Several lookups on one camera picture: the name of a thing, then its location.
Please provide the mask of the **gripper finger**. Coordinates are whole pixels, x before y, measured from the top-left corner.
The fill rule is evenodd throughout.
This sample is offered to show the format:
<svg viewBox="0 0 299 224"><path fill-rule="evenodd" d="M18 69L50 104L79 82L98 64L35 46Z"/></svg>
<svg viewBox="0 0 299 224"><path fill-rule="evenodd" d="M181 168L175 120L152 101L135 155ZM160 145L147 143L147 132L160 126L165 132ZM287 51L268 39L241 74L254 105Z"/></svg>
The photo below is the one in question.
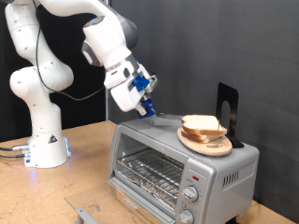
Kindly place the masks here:
<svg viewBox="0 0 299 224"><path fill-rule="evenodd" d="M144 118L148 114L147 110L141 104L138 104L135 110L138 112L140 118Z"/></svg>

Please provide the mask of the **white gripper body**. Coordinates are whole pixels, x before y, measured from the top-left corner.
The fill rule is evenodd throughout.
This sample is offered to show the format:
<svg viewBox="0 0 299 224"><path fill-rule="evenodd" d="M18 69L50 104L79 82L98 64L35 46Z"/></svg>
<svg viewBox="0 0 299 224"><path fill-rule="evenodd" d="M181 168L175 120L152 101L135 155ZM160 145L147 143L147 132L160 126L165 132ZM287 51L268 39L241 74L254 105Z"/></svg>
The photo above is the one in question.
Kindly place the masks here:
<svg viewBox="0 0 299 224"><path fill-rule="evenodd" d="M123 112L135 109L138 104L142 105L141 99L150 84L149 77L144 66L139 63L136 77L129 76L121 84L110 90L114 101Z"/></svg>

